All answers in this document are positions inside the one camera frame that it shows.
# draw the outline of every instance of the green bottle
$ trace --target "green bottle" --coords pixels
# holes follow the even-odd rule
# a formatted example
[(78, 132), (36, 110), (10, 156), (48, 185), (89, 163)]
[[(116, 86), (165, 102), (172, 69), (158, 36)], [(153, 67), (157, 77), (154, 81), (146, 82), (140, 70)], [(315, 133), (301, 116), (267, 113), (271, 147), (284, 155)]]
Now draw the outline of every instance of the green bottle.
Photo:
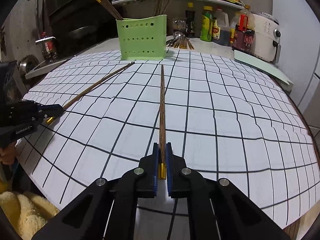
[(212, 7), (204, 6), (203, 12), (202, 12), (202, 27), (201, 27), (201, 33), (200, 33), (200, 39), (202, 41), (212, 40), (212, 24), (213, 24)]

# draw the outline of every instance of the white wall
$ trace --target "white wall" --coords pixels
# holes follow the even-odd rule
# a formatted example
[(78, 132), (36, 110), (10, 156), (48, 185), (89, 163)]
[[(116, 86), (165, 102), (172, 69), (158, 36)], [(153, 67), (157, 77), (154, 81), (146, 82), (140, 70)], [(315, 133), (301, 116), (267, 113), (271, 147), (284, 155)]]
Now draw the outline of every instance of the white wall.
[(273, 0), (273, 16), (281, 28), (279, 69), (293, 81), (298, 105), (318, 64), (320, 23), (305, 0)]

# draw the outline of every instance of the red label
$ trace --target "red label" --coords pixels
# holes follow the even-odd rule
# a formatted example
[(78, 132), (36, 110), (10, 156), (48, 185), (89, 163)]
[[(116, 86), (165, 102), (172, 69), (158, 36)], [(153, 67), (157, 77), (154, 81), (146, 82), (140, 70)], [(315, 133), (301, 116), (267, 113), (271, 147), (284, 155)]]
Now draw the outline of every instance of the red label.
[(216, 28), (216, 27), (213, 27), (213, 28), (212, 28), (212, 32), (213, 32), (214, 34), (216, 34), (216, 33), (218, 33), (218, 32), (219, 32), (219, 29), (218, 29), (218, 28)]
[(244, 42), (249, 43), (249, 44), (253, 44), (253, 37), (252, 36), (244, 36)]

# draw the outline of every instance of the table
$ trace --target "table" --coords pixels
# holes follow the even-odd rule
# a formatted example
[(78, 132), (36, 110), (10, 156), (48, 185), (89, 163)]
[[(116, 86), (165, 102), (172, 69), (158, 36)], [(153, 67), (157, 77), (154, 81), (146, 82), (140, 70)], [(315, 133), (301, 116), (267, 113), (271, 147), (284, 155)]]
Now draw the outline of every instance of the table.
[[(79, 55), (25, 95), (64, 105), (130, 61), (119, 50)], [(166, 137), (173, 153), (209, 179), (228, 178), (281, 228), (320, 198), (312, 138), (287, 95), (267, 75), (234, 60), (170, 49), (102, 84), (53, 124), (23, 138), (25, 171), (63, 208), (98, 177), (119, 178), (159, 140), (160, 67), (166, 85)], [(135, 239), (166, 237), (173, 200), (166, 182), (139, 199)], [(179, 200), (172, 239), (188, 239), (187, 202)]]

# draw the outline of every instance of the black grid line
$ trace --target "black grid line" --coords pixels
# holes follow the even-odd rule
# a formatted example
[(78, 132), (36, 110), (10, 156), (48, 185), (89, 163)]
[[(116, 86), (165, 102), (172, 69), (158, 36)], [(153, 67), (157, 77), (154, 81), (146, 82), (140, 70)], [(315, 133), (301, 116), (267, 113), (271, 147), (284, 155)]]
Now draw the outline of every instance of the black grid line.
[[(141, 86), (141, 85), (139, 85), (139, 84), (132, 84), (132, 83), (129, 83), (130, 85), (135, 85), (135, 86)], [(177, 88), (170, 88), (170, 89), (173, 89), (173, 90), (183, 90), (183, 89), (177, 89)], [(45, 93), (53, 93), (53, 94), (61, 94), (61, 95), (73, 95), (73, 96), (76, 96), (77, 94), (70, 94), (70, 93), (58, 93), (58, 92), (45, 92)], [(224, 95), (224, 94), (220, 94), (220, 93), (217, 93), (217, 92), (205, 92), (205, 91), (201, 91), (201, 93), (214, 93), (214, 94), (217, 94), (217, 95), (221, 95), (221, 96), (225, 96), (225, 97), (229, 97), (228, 95)], [(103, 96), (94, 96), (94, 95), (86, 95), (85, 97), (99, 97), (99, 98), (109, 98), (109, 97), (103, 97)], [(239, 97), (235, 97), (235, 96), (232, 96), (233, 98), (237, 98), (237, 99), (240, 99), (240, 100), (243, 100), (242, 98), (239, 98)], [(148, 102), (148, 103), (154, 103), (154, 102), (150, 102), (150, 101), (145, 101), (145, 100), (140, 100), (140, 102)], [(260, 104), (257, 104), (257, 103), (253, 103), (253, 102), (249, 102), (248, 101), (248, 103), (251, 105), (251, 104), (254, 104), (254, 105), (258, 105), (258, 106), (262, 106), (262, 105), (260, 105)], [(233, 111), (228, 111), (228, 110), (225, 110), (225, 109), (220, 109), (221, 111), (226, 111), (226, 112), (233, 112)], [(267, 119), (267, 120), (273, 120), (273, 121), (275, 121), (275, 122), (279, 122), (278, 120), (274, 120), (274, 119), (270, 119), (270, 118), (264, 118), (264, 117), (257, 117), (257, 118), (262, 118), (262, 119)], [(297, 128), (301, 128), (300, 126), (297, 126), (297, 125), (294, 125), (294, 124), (292, 124), (292, 122), (290, 122), (290, 123), (287, 123), (287, 122), (282, 122), (282, 123), (285, 123), (285, 124), (290, 124), (290, 125), (292, 125), (292, 126), (294, 126), (294, 127), (297, 127)]]
[[(253, 109), (252, 105), (251, 105), (251, 108), (252, 108), (252, 113), (253, 113), (253, 117), (254, 117), (254, 122), (255, 122), (255, 124), (259, 127), (259, 130), (260, 130), (261, 135), (262, 135), (262, 137), (263, 137), (262, 129), (261, 129), (261, 127), (257, 124), (257, 119), (256, 119), (256, 116), (255, 116), (255, 114), (254, 114), (254, 109)], [(266, 141), (265, 141), (264, 138), (263, 138), (263, 143), (264, 143), (264, 146), (265, 146), (265, 148), (266, 148), (266, 152), (267, 152), (267, 156), (268, 156), (268, 161), (269, 161), (269, 167), (270, 167), (270, 168), (267, 168), (266, 170), (270, 170), (270, 174), (271, 174), (272, 196), (273, 196), (273, 207), (272, 207), (272, 219), (273, 219), (273, 218), (274, 218), (274, 211), (275, 211), (275, 208), (274, 208), (274, 204), (275, 204), (275, 194), (274, 194), (273, 175), (272, 175), (272, 168), (271, 168), (271, 163), (270, 163), (270, 156), (269, 156), (267, 144), (266, 144)]]
[(188, 111), (189, 111), (189, 100), (190, 100), (190, 57), (191, 57), (191, 52), (189, 52), (189, 80), (188, 80), (188, 98), (187, 98), (187, 112), (186, 112), (186, 125), (184, 128), (184, 138), (183, 138), (183, 146), (182, 146), (182, 158), (184, 158), (184, 151), (186, 149), (186, 138), (187, 138), (187, 126), (188, 126)]
[(40, 158), (44, 158), (48, 163), (50, 163), (52, 165), (52, 167), (56, 168), (58, 171), (60, 171), (61, 173), (63, 173), (64, 175), (66, 175), (67, 177), (69, 177), (70, 179), (72, 179), (73, 181), (75, 181), (76, 183), (79, 183), (81, 186), (84, 186), (84, 187), (87, 187), (87, 185), (83, 184), (82, 182), (70, 177), (67, 173), (65, 173), (63, 170), (61, 170), (59, 167), (57, 167), (56, 165), (54, 165), (54, 163), (50, 162), (45, 156), (43, 156), (33, 145), (32, 143), (30, 143), (26, 138), (24, 138), (27, 143), (29, 145), (31, 145), (32, 149), (35, 150), (39, 155), (40, 155)]
[[(78, 126), (78, 124), (81, 122), (81, 120), (83, 119), (83, 117), (84, 117), (84, 115), (80, 118), (80, 120), (78, 121), (78, 123), (76, 124), (76, 126), (73, 128), (73, 130), (72, 130), (72, 132), (71, 132), (71, 134), (70, 134), (70, 136), (72, 135), (72, 133), (74, 132), (74, 130), (76, 129), (76, 127)], [(67, 139), (66, 141), (65, 141), (65, 143), (64, 143), (64, 145), (62, 146), (62, 148), (61, 148), (61, 150), (59, 151), (59, 153), (58, 153), (58, 155), (57, 155), (57, 157), (55, 158), (55, 160), (54, 160), (54, 162), (53, 162), (53, 164), (55, 164), (55, 162), (57, 161), (57, 159), (59, 158), (59, 155), (60, 155), (60, 153), (61, 153), (61, 151), (63, 150), (63, 147), (66, 145), (66, 143), (68, 142), (68, 140), (70, 140), (71, 138), (69, 138), (69, 139)], [(50, 169), (50, 171), (49, 171), (49, 173), (48, 173), (48, 175), (47, 175), (47, 177), (45, 178), (45, 180), (44, 180), (44, 183), (43, 183), (43, 186), (42, 187), (44, 187), (44, 184), (46, 183), (46, 181), (47, 181), (47, 179), (48, 179), (48, 177), (49, 177), (49, 174), (50, 174), (50, 172), (51, 172), (51, 170), (52, 170), (52, 167), (51, 167), (51, 169)]]
[[(230, 96), (230, 99), (231, 99), (231, 101), (232, 101), (232, 103), (233, 103), (233, 106), (235, 107), (235, 110), (236, 110), (236, 109), (237, 109), (237, 108), (236, 108), (236, 104), (235, 104), (235, 102), (234, 102), (234, 100), (233, 100), (233, 98), (232, 98), (231, 96)], [(241, 124), (240, 124), (239, 119), (238, 119), (237, 110), (236, 110), (236, 117), (237, 117), (236, 119), (237, 119), (237, 122), (238, 122), (239, 128), (240, 128), (240, 134), (241, 134), (241, 140), (242, 140), (242, 147), (243, 147), (243, 152), (244, 152), (245, 168), (246, 168), (246, 170), (247, 170), (247, 187), (248, 187), (248, 195), (247, 195), (247, 196), (248, 196), (248, 198), (250, 198), (250, 185), (249, 185), (249, 174), (248, 174), (248, 162), (247, 162), (247, 156), (246, 156), (246, 154), (245, 154), (244, 139), (243, 139)]]
[[(209, 89), (209, 92), (210, 92), (210, 99), (211, 99), (211, 105), (212, 105), (212, 114), (213, 114), (213, 121), (214, 121), (214, 129), (215, 129), (215, 133), (216, 133), (216, 135), (218, 135), (218, 132), (217, 132), (217, 120), (216, 120), (216, 118), (215, 118), (215, 111), (214, 111), (214, 105), (213, 105), (213, 99), (212, 99), (212, 94), (211, 94), (211, 88), (210, 88), (210, 84), (209, 84), (209, 81), (208, 81), (208, 73), (207, 73), (207, 70), (206, 70), (206, 68), (205, 68), (205, 66), (204, 66), (204, 71), (205, 71), (205, 77), (206, 77), (206, 79), (207, 79), (207, 83), (208, 83), (208, 89)], [(216, 163), (217, 163), (217, 165), (216, 165), (216, 169), (217, 169), (217, 177), (216, 177), (216, 180), (218, 180), (218, 178), (219, 178), (219, 156), (218, 156), (218, 137), (216, 136)]]

